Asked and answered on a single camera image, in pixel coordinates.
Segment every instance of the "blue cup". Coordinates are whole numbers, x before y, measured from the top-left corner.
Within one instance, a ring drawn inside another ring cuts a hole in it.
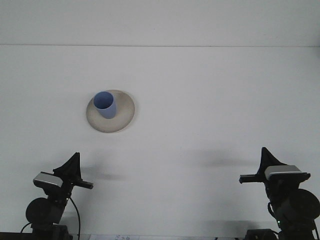
[[[95,109],[106,119],[112,119],[117,114],[117,106],[114,96],[108,91],[101,91],[93,98]]]

